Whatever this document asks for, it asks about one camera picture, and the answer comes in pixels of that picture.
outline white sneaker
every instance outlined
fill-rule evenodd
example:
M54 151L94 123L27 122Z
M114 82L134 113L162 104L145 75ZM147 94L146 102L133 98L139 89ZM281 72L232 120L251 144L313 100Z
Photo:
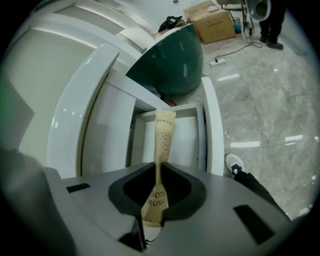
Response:
M237 173L245 172L244 162L236 154L227 154L224 157L224 162L233 177Z

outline marble floor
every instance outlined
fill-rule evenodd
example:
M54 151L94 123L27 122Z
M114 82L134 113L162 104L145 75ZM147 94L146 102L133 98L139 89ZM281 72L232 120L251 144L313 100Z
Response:
M203 45L204 61L236 38ZM252 40L259 41L259 32ZM220 55L248 44L241 35ZM320 79L310 56L250 45L214 66L225 154L235 153L294 219L312 205L320 164ZM209 63L203 72L209 74ZM177 104L199 98L193 92Z

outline black bag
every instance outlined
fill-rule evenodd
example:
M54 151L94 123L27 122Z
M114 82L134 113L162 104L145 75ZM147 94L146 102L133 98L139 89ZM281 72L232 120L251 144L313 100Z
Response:
M181 20L181 18L182 16L180 17L168 16L165 22L161 24L158 32L173 29L175 25Z

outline shoe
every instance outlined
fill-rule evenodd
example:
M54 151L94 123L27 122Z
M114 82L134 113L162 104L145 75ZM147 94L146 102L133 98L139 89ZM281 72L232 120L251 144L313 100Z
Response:
M261 35L260 42L266 43L267 41L268 41L268 36L267 35Z
M244 162L236 154L227 154L224 157L224 162L233 177L235 177L236 174L245 171Z
M277 49L277 50L282 50L284 48L284 46L281 43L271 42L271 41L268 41L266 43L266 46L268 46L269 48L272 48L272 49Z

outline power strip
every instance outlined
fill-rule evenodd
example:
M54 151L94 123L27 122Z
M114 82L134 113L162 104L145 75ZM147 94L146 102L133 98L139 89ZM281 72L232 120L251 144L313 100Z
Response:
M215 60L210 62L212 67L220 66L226 63L227 63L227 60L225 58L218 60L218 62L216 62Z

